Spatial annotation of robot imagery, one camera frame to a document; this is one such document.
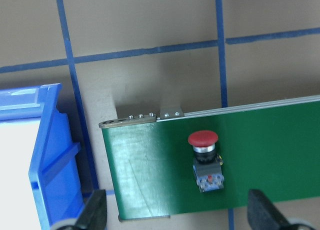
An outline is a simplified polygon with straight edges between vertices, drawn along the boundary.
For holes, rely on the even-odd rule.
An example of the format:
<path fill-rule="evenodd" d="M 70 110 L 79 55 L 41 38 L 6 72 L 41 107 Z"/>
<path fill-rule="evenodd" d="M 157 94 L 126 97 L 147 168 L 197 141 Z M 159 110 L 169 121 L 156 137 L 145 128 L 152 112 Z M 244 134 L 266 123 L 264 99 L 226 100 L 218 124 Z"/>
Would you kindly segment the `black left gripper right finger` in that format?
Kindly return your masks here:
<path fill-rule="evenodd" d="M 247 221 L 252 230 L 291 230 L 292 225 L 259 189 L 248 191 Z"/>

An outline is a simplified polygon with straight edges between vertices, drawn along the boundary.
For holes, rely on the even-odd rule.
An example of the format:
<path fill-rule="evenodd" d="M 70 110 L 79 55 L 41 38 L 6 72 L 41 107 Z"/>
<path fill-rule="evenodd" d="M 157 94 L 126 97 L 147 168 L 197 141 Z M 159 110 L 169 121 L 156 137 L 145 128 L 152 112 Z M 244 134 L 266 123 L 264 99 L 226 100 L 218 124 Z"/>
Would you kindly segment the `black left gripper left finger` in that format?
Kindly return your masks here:
<path fill-rule="evenodd" d="M 104 189 L 95 190 L 75 222 L 76 230 L 104 230 L 107 226 L 107 195 Z"/>

